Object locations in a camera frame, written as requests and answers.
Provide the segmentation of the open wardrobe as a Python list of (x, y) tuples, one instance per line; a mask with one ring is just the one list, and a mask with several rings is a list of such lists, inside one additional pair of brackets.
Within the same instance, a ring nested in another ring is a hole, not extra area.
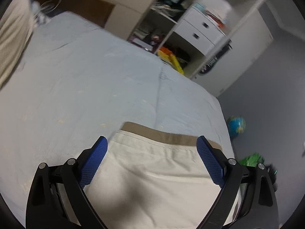
[(258, 11), (265, 0), (186, 0), (183, 10), (153, 1), (128, 41), (157, 54), (161, 47), (187, 58), (181, 68), (193, 78)]

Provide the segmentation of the cream knitted blanket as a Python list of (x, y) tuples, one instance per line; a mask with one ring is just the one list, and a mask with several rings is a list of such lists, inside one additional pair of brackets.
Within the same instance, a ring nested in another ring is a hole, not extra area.
[(1, 18), (0, 84), (18, 63), (34, 29), (30, 0), (12, 0)]

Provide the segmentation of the white drawer unit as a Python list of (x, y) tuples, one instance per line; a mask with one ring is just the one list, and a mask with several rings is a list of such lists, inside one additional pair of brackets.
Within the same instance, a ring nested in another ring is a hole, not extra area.
[(203, 55), (207, 55), (225, 36), (216, 23), (197, 8), (190, 7), (177, 23), (174, 33)]

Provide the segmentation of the light blue bed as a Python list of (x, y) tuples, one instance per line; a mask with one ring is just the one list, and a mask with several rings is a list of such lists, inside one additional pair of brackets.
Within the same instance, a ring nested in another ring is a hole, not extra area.
[(125, 122), (193, 133), (225, 120), (203, 87), (78, 15), (35, 29), (1, 90), (1, 194), (17, 219), (39, 163), (63, 164)]

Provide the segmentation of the black Yonex racket bag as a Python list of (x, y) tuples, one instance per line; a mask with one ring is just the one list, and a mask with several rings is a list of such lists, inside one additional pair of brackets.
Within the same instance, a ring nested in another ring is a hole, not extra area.
[(231, 40), (227, 42), (207, 63), (206, 65), (198, 72), (199, 75), (205, 75), (209, 73), (216, 63), (232, 49)]

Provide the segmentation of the orange yellow clothes pile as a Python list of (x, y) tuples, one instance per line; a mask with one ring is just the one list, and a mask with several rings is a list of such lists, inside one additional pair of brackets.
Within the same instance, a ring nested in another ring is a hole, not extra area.
[(173, 69), (175, 69), (180, 74), (184, 75), (184, 71), (172, 51), (165, 47), (161, 47), (157, 51), (157, 56), (167, 65), (170, 65)]

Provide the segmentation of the blue globe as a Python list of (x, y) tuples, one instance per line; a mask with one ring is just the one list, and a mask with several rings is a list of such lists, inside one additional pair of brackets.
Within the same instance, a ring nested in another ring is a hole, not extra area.
[(231, 139), (243, 134), (246, 129), (246, 121), (241, 116), (231, 116), (227, 119), (226, 123)]

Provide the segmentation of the white jacket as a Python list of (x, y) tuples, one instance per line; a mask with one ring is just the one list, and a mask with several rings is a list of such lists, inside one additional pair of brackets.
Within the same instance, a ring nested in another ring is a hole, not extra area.
[(193, 133), (168, 133), (127, 123), (112, 134), (108, 150), (85, 193), (108, 228), (196, 228), (220, 187), (196, 149), (199, 136), (233, 157), (224, 122)]

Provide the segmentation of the green plastic bag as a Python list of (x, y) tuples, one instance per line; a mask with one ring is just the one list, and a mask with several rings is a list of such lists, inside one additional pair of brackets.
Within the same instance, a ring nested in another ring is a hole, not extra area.
[(263, 158), (263, 156), (261, 156), (257, 152), (239, 160), (239, 164), (250, 167), (256, 167), (259, 163), (264, 163), (264, 162), (265, 159)]

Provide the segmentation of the brown wooden headboard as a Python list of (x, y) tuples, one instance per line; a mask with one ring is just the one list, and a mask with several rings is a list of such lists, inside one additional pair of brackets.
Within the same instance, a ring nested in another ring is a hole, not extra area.
[(63, 12), (72, 12), (104, 28), (115, 5), (102, 0), (61, 0), (49, 15), (54, 17)]

